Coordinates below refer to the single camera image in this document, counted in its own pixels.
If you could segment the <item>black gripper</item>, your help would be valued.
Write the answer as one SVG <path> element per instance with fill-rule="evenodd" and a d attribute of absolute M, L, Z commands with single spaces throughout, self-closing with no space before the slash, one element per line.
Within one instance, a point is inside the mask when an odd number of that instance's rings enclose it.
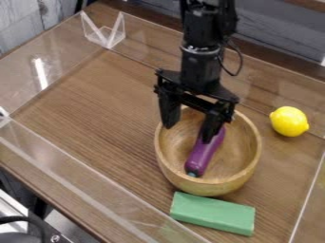
<path fill-rule="evenodd" d="M 202 142 L 210 143 L 224 125 L 231 122 L 239 96 L 222 85 L 221 71 L 225 49 L 182 49 L 181 70 L 158 69 L 154 92 L 160 97 L 162 125 L 170 129 L 181 119 L 185 104 L 206 114 L 201 127 Z"/>

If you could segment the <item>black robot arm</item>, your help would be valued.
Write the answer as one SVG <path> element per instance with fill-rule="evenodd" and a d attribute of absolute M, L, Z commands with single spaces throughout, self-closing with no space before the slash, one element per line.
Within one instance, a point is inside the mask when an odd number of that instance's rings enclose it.
<path fill-rule="evenodd" d="M 162 125 L 181 120 L 181 106 L 201 111 L 206 118 L 201 140 L 209 143 L 222 125 L 233 120 L 239 96 L 222 85 L 225 48 L 237 31 L 236 0 L 181 0 L 184 41 L 178 71 L 158 69 L 154 92 L 160 98 Z"/>

